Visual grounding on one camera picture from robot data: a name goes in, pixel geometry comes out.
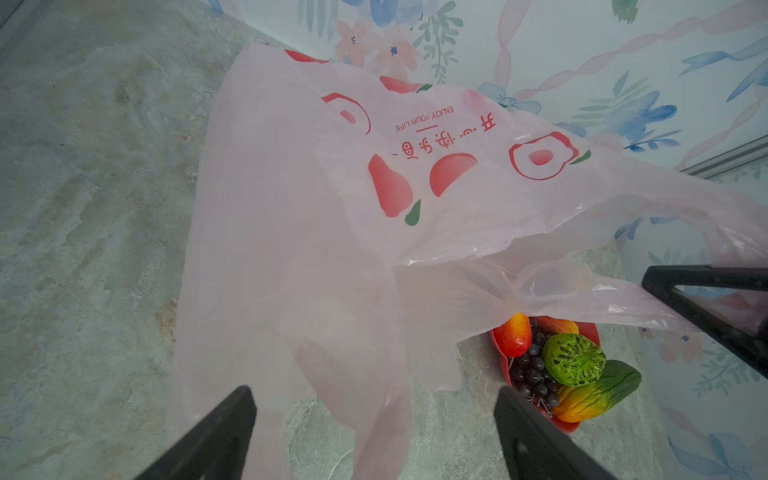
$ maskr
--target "yellow and green papaya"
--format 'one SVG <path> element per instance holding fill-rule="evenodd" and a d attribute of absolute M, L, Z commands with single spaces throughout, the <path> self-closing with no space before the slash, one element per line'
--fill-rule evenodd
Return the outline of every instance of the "yellow and green papaya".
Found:
<path fill-rule="evenodd" d="M 608 360 L 600 379 L 584 386 L 561 386 L 560 404 L 552 409 L 563 422 L 583 422 L 606 413 L 637 390 L 642 375 L 618 360 Z"/>

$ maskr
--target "fruit illustration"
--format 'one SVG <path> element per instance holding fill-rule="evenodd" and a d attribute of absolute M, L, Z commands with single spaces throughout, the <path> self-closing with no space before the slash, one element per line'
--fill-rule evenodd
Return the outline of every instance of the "fruit illustration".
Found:
<path fill-rule="evenodd" d="M 578 325 L 570 320 L 552 318 L 550 316 L 535 317 L 540 329 L 547 333 L 578 333 Z"/>
<path fill-rule="evenodd" d="M 612 409 L 637 390 L 641 380 L 636 369 L 618 360 L 608 360 L 597 382 L 560 387 L 560 403 L 552 411 L 564 422 L 583 422 Z"/>
<path fill-rule="evenodd" d="M 429 172 L 429 186 L 432 192 L 439 197 L 457 178 L 477 163 L 477 158 L 470 154 L 445 155 L 432 165 L 432 171 Z"/>
<path fill-rule="evenodd" d="M 523 356 L 531 347 L 531 324 L 522 313 L 516 313 L 507 323 L 493 329 L 492 335 L 506 356 Z"/>
<path fill-rule="evenodd" d="M 587 337 L 561 333 L 551 337 L 542 353 L 547 371 L 565 386 L 597 382 L 605 367 L 605 353 Z"/>
<path fill-rule="evenodd" d="M 413 203 L 413 190 L 405 177 L 395 172 L 379 156 L 373 155 L 368 163 L 368 172 L 373 178 L 376 195 L 379 196 L 384 214 L 397 217 Z"/>
<path fill-rule="evenodd" d="M 557 176 L 576 157 L 578 150 L 558 131 L 509 149 L 512 166 L 531 180 L 549 180 Z"/>

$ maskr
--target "bunch of grapes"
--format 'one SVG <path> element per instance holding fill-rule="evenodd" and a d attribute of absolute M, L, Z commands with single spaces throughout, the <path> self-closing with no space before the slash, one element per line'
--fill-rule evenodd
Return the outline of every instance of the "bunch of grapes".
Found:
<path fill-rule="evenodd" d="M 547 372 L 541 357 L 541 351 L 550 336 L 538 329 L 535 318 L 531 318 L 531 333 L 531 347 L 522 356 L 511 361 L 509 378 L 528 401 L 543 407 L 551 417 L 551 409 L 560 403 L 560 384 Z"/>

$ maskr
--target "red bowl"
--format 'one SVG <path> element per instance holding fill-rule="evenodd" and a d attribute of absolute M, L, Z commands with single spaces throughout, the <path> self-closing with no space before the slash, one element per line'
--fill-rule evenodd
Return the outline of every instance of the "red bowl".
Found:
<path fill-rule="evenodd" d="M 576 322 L 576 325 L 578 325 L 578 332 L 579 334 L 586 336 L 589 340 L 593 341 L 597 346 L 600 346 L 600 335 L 598 334 L 598 328 L 595 326 L 594 323 L 582 323 L 582 322 Z M 501 356 L 501 366 L 502 366 L 502 375 L 507 380 L 507 383 L 511 387 L 515 387 L 515 384 L 512 383 L 512 381 L 509 378 L 509 359 L 510 357 L 506 356 L 502 353 L 502 350 L 498 348 L 498 343 L 496 342 L 496 337 L 491 330 L 488 332 L 491 336 L 491 341 L 493 342 L 493 345 L 498 350 L 498 354 Z M 542 414 L 547 415 L 546 410 L 544 410 L 542 407 L 538 407 L 539 411 L 541 411 Z M 576 429 L 578 429 L 578 426 L 581 425 L 581 422 L 576 423 L 569 423 L 569 422 L 563 422 L 558 417 L 553 416 L 550 418 L 552 423 L 554 423 L 554 426 L 558 427 L 563 433 L 572 433 L 575 432 Z"/>

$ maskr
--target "plastic bag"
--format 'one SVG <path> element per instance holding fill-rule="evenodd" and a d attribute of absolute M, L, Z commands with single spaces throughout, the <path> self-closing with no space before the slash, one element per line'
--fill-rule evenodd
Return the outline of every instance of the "plastic bag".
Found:
<path fill-rule="evenodd" d="M 458 387 L 455 343 L 518 311 L 690 328 L 565 259 L 641 215 L 693 224 L 714 264 L 768 266 L 765 210 L 718 184 L 464 88 L 249 46 L 200 160 L 169 439 L 247 384 L 259 413 L 244 478 L 289 478 L 285 415 L 311 386 L 356 432 L 354 478 L 397 478 L 412 364 Z"/>

